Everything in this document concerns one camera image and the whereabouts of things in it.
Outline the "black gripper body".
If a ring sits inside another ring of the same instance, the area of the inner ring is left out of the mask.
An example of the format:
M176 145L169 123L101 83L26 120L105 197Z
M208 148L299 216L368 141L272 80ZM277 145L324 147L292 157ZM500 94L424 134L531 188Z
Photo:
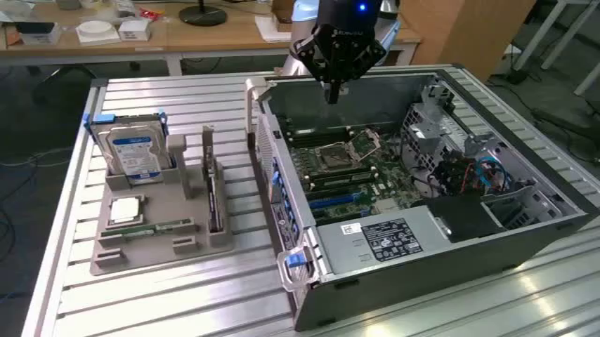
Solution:
M376 23L381 1L321 1L313 34L328 60L333 81L333 50L348 40L376 39Z

